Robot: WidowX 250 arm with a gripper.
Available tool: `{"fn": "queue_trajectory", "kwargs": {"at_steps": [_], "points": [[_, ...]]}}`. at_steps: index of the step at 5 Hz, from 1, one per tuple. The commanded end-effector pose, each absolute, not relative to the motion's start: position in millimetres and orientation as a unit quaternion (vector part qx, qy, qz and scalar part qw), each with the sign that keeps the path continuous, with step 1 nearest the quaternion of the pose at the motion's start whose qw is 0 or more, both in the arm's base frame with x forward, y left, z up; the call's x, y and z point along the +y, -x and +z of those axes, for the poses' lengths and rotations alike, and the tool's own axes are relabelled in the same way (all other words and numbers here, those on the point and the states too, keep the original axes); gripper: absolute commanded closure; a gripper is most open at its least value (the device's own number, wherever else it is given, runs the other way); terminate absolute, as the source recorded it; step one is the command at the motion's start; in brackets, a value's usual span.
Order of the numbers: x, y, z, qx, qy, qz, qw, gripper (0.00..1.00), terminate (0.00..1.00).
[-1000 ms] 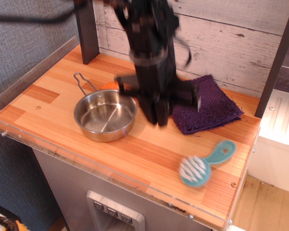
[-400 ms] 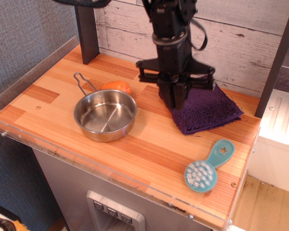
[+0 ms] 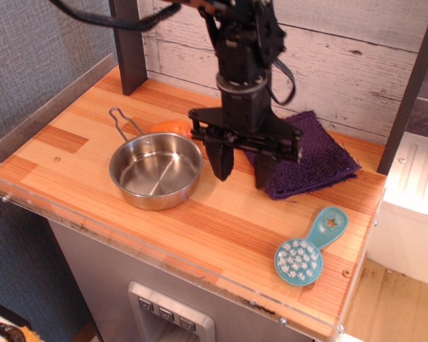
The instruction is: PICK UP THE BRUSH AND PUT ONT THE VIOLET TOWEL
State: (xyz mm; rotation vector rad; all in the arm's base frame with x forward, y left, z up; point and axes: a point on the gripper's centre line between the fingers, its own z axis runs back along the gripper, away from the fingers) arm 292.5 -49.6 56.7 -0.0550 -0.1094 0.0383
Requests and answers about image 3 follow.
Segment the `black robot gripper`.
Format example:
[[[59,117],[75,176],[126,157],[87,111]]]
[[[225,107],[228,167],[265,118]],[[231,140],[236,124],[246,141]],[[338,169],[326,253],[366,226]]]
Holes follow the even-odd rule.
[[[299,162],[302,131],[274,114],[265,88],[256,93],[222,93],[219,108],[189,111],[192,134],[205,143],[214,175],[225,181],[234,165],[234,148],[259,153],[255,186],[266,188],[280,160]]]

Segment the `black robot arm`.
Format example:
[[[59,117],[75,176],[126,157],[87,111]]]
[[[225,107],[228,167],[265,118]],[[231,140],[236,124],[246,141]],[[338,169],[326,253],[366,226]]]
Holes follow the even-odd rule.
[[[277,164],[299,162],[302,131],[272,111],[272,68],[294,76],[279,60],[286,33],[271,1],[173,1],[204,18],[218,59],[221,107],[193,109],[193,138],[203,142],[215,176],[225,180],[235,150],[255,153],[255,186],[267,186]]]

